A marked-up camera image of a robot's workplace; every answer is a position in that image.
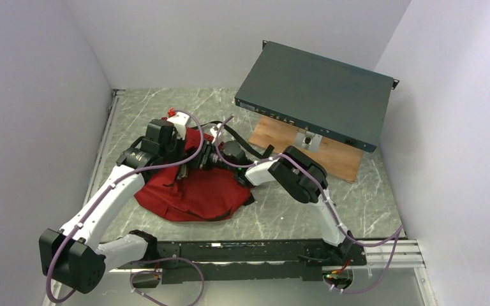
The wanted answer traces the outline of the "red student backpack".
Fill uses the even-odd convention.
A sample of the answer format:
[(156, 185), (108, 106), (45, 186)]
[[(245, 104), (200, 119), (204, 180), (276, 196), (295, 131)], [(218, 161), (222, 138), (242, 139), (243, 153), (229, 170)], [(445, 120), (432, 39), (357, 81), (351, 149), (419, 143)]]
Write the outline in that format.
[(134, 195), (138, 204), (172, 222), (214, 222), (255, 202), (251, 188), (240, 185), (231, 170), (191, 169), (181, 179), (177, 174), (176, 166), (160, 170)]

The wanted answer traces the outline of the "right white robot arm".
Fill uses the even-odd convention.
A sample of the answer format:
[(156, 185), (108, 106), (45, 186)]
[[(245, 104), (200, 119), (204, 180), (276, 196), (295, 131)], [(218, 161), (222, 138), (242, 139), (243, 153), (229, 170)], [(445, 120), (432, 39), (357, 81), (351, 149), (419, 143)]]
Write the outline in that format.
[(227, 182), (250, 190), (276, 182), (295, 201), (305, 204), (317, 221), (322, 234), (321, 242), (303, 244), (297, 260), (313, 265), (365, 265), (363, 247), (354, 242), (352, 232), (345, 226), (329, 198), (327, 172), (319, 163), (289, 146), (282, 154), (272, 156), (271, 150), (257, 154), (251, 160), (242, 145), (236, 141), (217, 147), (205, 142), (198, 155), (188, 151), (189, 161), (178, 167), (178, 178), (213, 174), (220, 170), (229, 174)]

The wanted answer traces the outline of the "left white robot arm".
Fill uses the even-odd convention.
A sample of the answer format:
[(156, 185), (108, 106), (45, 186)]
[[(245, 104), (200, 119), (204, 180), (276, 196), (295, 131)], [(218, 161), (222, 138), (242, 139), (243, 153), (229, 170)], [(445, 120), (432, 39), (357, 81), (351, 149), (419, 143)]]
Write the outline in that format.
[(125, 204), (158, 171), (184, 159), (189, 115), (179, 112), (154, 119), (145, 135), (121, 153), (108, 179), (85, 206), (59, 230), (46, 229), (39, 238), (41, 267), (47, 278), (79, 293), (91, 292), (105, 273), (136, 262), (143, 268), (159, 259), (157, 238), (141, 230), (103, 242), (102, 237)]

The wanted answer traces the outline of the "wooden board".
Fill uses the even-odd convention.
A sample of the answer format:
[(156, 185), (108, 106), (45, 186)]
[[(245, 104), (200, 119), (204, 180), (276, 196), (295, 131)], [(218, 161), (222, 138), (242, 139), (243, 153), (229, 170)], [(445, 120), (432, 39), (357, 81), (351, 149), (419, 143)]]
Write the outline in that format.
[(350, 183), (356, 181), (362, 159), (360, 149), (265, 116), (253, 130), (249, 143), (262, 148), (272, 145), (276, 153), (293, 145), (323, 166), (328, 174)]

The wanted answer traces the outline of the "dark teal rack server box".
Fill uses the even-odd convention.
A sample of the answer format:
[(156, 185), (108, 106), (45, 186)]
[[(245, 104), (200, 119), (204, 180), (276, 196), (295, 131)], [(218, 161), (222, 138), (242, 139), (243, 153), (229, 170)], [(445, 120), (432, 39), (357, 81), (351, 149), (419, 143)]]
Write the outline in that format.
[(236, 106), (365, 152), (380, 144), (399, 80), (274, 41), (235, 94)]

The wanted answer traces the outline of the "silver metal bracket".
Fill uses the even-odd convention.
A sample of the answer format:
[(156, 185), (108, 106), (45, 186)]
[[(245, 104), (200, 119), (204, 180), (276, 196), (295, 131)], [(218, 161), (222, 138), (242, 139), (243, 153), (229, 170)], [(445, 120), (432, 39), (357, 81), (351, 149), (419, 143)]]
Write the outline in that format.
[(322, 142), (322, 138), (322, 135), (312, 133), (305, 129), (298, 129), (293, 141), (293, 146), (310, 152), (317, 152)]

